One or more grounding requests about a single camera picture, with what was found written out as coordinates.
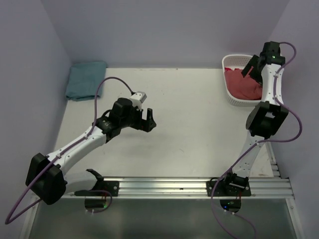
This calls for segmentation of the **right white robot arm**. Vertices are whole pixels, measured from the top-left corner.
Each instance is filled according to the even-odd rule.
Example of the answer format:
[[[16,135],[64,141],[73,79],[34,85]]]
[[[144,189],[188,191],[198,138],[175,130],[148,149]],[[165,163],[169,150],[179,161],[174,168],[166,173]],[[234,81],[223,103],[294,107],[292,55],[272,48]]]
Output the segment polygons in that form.
[[[242,70],[262,86],[261,101],[246,120],[247,137],[240,160],[223,176],[218,184],[219,196],[250,195],[249,176],[251,168],[267,139],[274,136],[289,111],[276,102],[281,98],[282,66],[286,59],[281,55],[278,42],[266,42],[259,55],[254,55]]]

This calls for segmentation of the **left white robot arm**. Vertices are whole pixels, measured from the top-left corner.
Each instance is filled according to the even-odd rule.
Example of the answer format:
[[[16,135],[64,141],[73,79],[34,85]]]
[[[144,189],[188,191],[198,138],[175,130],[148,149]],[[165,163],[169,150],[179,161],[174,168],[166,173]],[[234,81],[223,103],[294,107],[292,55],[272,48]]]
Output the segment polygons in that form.
[[[142,104],[127,98],[117,99],[82,135],[48,155],[36,154],[30,163],[26,186],[48,205],[71,192],[85,196],[105,196],[103,176],[93,169],[69,175],[68,171],[87,154],[118,136],[130,127],[150,132],[156,127],[153,110],[143,118]]]

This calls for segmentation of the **salmon red t shirt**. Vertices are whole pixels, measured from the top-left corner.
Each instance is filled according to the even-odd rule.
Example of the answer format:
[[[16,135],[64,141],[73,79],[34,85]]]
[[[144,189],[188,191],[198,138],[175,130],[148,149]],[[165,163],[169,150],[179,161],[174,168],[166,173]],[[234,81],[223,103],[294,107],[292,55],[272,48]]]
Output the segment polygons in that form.
[[[260,100],[262,97],[262,86],[254,81],[249,75],[243,77],[241,69],[225,68],[224,76],[226,88],[229,93],[240,100]]]

